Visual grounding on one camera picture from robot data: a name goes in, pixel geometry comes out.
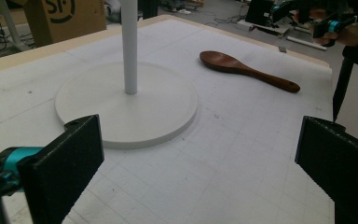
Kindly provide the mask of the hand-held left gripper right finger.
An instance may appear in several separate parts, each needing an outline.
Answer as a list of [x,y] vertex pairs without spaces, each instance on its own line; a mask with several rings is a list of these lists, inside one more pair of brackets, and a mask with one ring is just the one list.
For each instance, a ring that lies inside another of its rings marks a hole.
[[295,162],[332,199],[335,224],[358,224],[358,139],[334,122],[303,118]]

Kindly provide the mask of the white stand with round base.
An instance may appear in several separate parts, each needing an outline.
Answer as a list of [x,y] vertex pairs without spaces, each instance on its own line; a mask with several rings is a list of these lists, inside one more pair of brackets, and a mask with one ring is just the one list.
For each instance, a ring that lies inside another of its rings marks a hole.
[[172,69],[138,60],[137,0],[121,0],[121,27],[123,60],[65,81],[55,98],[56,113],[62,122],[97,114],[107,148],[162,144],[191,125],[198,95]]

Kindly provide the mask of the brown wooden spoon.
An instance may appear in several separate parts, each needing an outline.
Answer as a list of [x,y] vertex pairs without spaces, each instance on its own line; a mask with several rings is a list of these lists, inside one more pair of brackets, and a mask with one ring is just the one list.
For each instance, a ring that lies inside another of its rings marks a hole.
[[200,53],[200,60],[205,66],[215,71],[252,77],[291,93],[300,91],[300,87],[295,82],[255,70],[222,52],[213,50],[203,51]]

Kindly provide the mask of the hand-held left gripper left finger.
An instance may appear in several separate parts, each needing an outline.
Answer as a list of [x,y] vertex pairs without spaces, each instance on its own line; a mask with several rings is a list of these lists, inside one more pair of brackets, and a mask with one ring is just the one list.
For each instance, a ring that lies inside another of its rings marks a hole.
[[65,124],[65,132],[18,162],[34,224],[62,224],[103,163],[97,115]]

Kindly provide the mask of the white floor rail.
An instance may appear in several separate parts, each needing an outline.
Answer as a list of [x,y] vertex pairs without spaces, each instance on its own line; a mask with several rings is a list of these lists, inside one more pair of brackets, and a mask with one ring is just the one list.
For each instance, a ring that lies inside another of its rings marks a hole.
[[297,43],[297,44],[300,44],[300,45],[303,45],[303,46],[311,47],[311,48],[314,48],[314,49],[319,49],[319,50],[323,50],[323,51],[327,50],[327,47],[323,47],[321,45],[314,44],[314,43],[311,43],[309,41],[305,41],[305,40],[295,38],[295,37],[292,37],[292,36],[287,36],[286,40],[294,42],[294,43]]

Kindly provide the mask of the white grid mat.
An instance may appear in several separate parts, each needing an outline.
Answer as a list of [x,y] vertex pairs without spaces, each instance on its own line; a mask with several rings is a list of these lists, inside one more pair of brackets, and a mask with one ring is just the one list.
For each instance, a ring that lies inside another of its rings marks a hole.
[[[303,117],[331,116],[327,63],[172,16],[143,21],[138,42],[142,61],[194,85],[196,119],[165,144],[107,150],[64,224],[334,223],[332,201],[295,162]],[[206,50],[300,91],[210,69],[200,60]],[[0,58],[0,151],[53,140],[63,130],[54,106],[61,84],[121,57],[112,28]]]

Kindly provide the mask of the cardboard box with round logo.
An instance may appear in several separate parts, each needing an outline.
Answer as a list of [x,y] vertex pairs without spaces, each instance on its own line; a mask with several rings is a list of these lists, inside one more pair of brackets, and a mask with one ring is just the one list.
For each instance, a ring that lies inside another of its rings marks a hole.
[[24,0],[37,47],[106,29],[103,0]]

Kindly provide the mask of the black equipment box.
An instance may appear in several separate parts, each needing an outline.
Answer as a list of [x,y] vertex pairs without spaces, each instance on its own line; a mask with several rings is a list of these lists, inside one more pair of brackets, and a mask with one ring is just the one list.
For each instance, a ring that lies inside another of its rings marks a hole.
[[273,24],[270,15],[273,7],[272,0],[251,0],[245,20],[252,24],[270,27]]

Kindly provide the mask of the white metal leg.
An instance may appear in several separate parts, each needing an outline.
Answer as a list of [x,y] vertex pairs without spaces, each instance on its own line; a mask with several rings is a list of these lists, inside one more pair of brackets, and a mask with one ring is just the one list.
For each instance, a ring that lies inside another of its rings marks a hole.
[[7,23],[7,28],[11,34],[12,43],[19,51],[26,51],[29,47],[21,42],[20,36],[17,32],[15,23],[13,22],[10,10],[7,6],[6,0],[0,0],[0,15],[2,15]]

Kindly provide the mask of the black stand leg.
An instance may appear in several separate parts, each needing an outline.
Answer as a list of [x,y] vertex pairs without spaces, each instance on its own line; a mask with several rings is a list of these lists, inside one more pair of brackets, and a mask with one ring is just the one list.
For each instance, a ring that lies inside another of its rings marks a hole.
[[344,102],[347,88],[351,79],[353,61],[344,58],[339,71],[336,89],[333,95],[333,121],[337,120],[340,108]]

